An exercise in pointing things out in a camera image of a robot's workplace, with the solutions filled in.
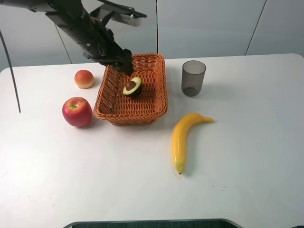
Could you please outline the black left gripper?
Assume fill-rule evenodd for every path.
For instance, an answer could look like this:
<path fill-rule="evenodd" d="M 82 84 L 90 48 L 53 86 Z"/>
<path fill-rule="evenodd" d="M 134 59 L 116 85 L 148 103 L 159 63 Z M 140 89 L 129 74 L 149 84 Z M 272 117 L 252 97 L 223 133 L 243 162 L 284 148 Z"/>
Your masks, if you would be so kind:
<path fill-rule="evenodd" d="M 80 47 L 87 58 L 109 66 L 117 72 L 131 76 L 133 73 L 132 53 L 122 49 L 108 28 L 80 29 Z"/>

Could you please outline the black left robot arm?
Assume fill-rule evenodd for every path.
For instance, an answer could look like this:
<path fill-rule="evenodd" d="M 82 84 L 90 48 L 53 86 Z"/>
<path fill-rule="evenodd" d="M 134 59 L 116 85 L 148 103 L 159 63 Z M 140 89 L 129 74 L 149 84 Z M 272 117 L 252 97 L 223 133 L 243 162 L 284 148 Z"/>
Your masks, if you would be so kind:
<path fill-rule="evenodd" d="M 88 13 L 80 0 L 2 0 L 1 5 L 44 12 L 84 52 L 84 56 L 104 66 L 112 66 L 118 72 L 133 73 L 132 53 L 122 49 L 114 40 L 113 32 L 106 27 L 115 17 L 119 22 L 124 6 L 104 1 L 103 5 Z"/>

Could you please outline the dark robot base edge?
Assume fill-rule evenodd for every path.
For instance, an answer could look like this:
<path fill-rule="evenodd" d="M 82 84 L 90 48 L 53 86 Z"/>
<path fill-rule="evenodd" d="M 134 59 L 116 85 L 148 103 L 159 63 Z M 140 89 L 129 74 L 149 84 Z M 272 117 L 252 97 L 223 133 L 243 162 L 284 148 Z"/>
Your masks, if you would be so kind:
<path fill-rule="evenodd" d="M 72 222 L 65 228 L 241 228 L 226 219 L 182 219 L 142 221 L 82 221 Z"/>

